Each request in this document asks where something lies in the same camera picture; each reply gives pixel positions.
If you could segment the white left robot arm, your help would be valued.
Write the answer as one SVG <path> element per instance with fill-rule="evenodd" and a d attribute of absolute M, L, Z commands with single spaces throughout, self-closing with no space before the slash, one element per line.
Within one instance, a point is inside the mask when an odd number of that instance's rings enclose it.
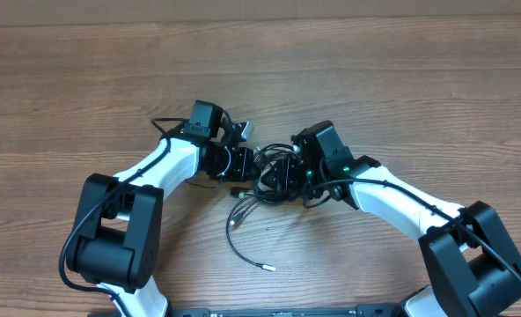
<path fill-rule="evenodd" d="M 158 147 L 113 176 L 84 182 L 77 214 L 62 246 L 58 271 L 77 291 L 107 295 L 117 316 L 168 316 L 172 311 L 153 277 L 165 199 L 205 172 L 218 182 L 249 181 L 259 171 L 244 146 L 250 122 L 235 122 L 220 106 L 197 100 L 189 118 L 154 118 Z"/>

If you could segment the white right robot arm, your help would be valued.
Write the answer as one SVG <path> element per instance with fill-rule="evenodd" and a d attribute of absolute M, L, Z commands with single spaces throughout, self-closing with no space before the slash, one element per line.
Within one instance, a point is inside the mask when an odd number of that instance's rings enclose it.
<path fill-rule="evenodd" d="M 521 254 L 488 204 L 443 201 L 354 157 L 330 121 L 294 135 L 290 150 L 261 176 L 266 188 L 305 200 L 328 194 L 419 245 L 429 285 L 402 302 L 406 316 L 498 316 L 521 299 Z"/>

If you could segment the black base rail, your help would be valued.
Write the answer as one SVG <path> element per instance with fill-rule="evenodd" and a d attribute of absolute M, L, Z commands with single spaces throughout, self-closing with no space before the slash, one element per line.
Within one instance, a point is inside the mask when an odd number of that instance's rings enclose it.
<path fill-rule="evenodd" d="M 357 304 L 350 307 L 230 309 L 173 308 L 172 317 L 447 317 L 427 285 L 398 303 Z"/>

